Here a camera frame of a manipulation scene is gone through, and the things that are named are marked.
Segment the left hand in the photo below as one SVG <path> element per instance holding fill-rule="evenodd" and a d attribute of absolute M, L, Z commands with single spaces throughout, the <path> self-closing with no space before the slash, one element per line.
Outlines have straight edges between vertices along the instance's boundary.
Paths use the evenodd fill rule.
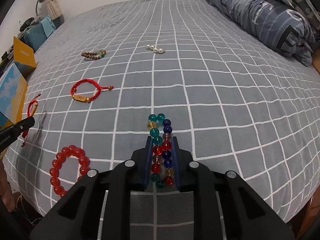
<path fill-rule="evenodd" d="M 4 170 L 4 165 L 2 161 L 0 165 L 0 184 L 1 184 L 1 192 L 0 192 L 1 200 L 3 200 L 3 203 L 7 208 L 7 210 L 9 212 L 12 212 L 15 209 L 16 205 L 15 205 L 14 196 L 11 191 L 11 186 L 7 180 L 7 173 Z"/>

